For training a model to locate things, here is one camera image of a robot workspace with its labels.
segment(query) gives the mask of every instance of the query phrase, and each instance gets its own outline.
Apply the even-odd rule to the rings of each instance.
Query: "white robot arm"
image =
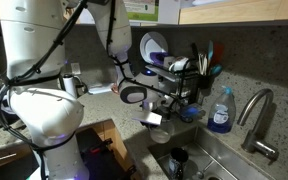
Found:
[[[89,176],[74,135],[83,119],[83,106],[56,83],[65,59],[62,41],[69,32],[65,27],[75,23],[69,20],[64,25],[62,15],[76,5],[76,12],[87,5],[95,19],[100,39],[116,64],[121,99],[126,103],[158,99],[151,89],[158,87],[157,75],[142,73],[134,78],[127,63],[131,31],[122,0],[0,0],[9,79],[0,96],[7,92],[9,105],[26,124],[32,142],[1,124],[35,150],[41,167],[37,179]]]

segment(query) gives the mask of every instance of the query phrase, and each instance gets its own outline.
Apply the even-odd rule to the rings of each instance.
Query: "dish rack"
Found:
[[[154,64],[145,67],[170,82],[177,83],[176,92],[173,93],[182,101],[183,104],[189,105],[196,102],[199,88],[198,80],[200,74],[198,73],[199,71],[196,62],[196,59],[189,59],[184,65],[184,70],[174,72]]]

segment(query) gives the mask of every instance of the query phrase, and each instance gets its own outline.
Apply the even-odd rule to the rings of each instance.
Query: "backsplash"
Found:
[[[142,36],[149,31],[161,33],[167,40],[169,52],[175,56],[193,57],[190,48],[193,42],[204,52],[209,40],[225,45],[222,59],[224,69],[215,79],[211,95],[204,99],[205,110],[209,110],[220,95],[222,85],[233,89],[236,119],[257,91],[272,89],[274,105],[265,117],[270,123],[265,140],[278,147],[278,162],[288,167],[288,26],[133,28],[129,59],[135,72],[145,65],[138,47]],[[3,68],[5,55],[1,42],[0,38],[0,68]],[[74,27],[65,43],[68,63],[80,63],[80,77],[87,85],[115,82],[113,61],[107,57],[94,26]],[[64,67],[64,70],[70,71],[70,67]],[[241,137],[241,141],[253,128],[261,104],[254,108],[245,126],[238,126],[234,122],[231,133]]]

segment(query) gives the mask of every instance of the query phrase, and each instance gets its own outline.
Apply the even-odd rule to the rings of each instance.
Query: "blue dish soap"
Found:
[[[230,132],[235,115],[236,107],[232,89],[224,87],[224,93],[215,100],[211,107],[207,128],[218,133]]]

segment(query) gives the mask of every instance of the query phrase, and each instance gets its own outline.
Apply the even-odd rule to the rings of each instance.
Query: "kitchen sink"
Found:
[[[184,168],[184,180],[272,179],[268,178],[269,175],[259,172],[206,131],[203,128],[192,128],[173,136],[165,144],[150,146],[149,150],[167,176],[169,176],[168,165],[171,149],[182,147],[189,154]],[[198,176],[197,172],[202,172],[206,166],[208,168],[202,173],[203,177]]]

